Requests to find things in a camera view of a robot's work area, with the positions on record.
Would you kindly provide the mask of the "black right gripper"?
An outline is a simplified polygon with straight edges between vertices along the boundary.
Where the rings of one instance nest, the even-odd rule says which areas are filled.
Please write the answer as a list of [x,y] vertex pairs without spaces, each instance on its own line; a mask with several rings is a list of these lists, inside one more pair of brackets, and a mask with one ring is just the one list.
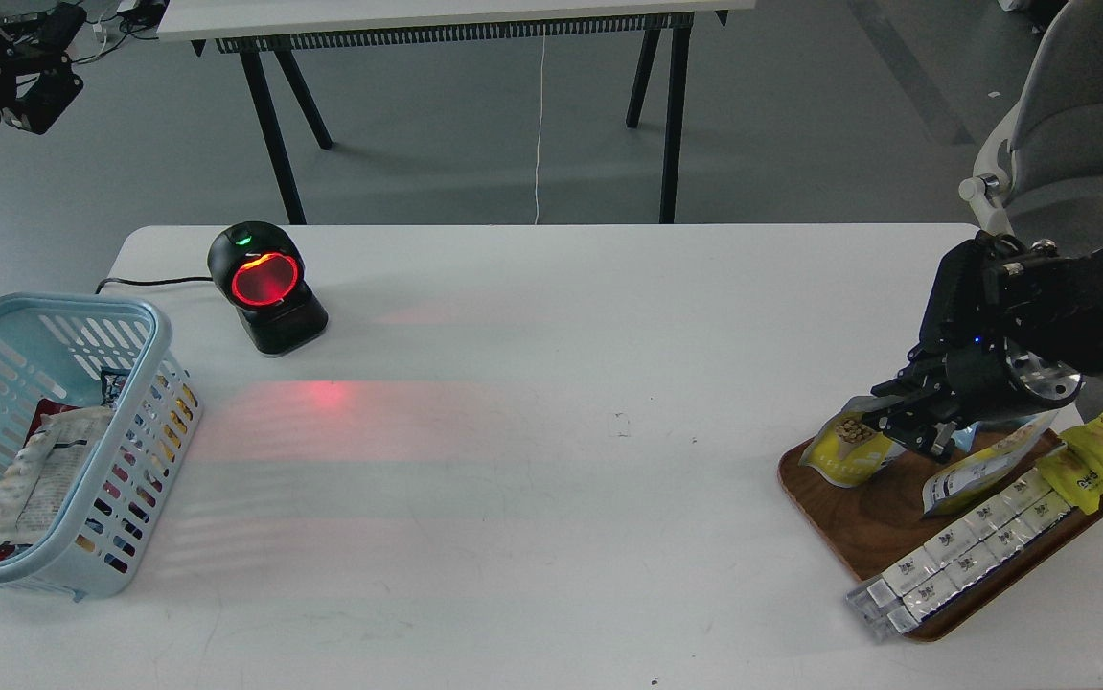
[[954,457],[955,430],[976,421],[1028,418],[1075,401],[1084,376],[1011,339],[973,339],[949,351],[915,349],[901,379],[871,389],[864,425],[922,457]]

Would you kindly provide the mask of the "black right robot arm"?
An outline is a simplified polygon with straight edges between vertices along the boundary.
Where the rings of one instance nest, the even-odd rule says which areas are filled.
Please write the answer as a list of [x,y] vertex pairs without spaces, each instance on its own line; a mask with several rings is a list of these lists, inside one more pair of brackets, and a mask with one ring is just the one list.
[[1103,248],[981,231],[938,265],[915,346],[863,424],[945,462],[961,428],[1028,418],[1103,380]]

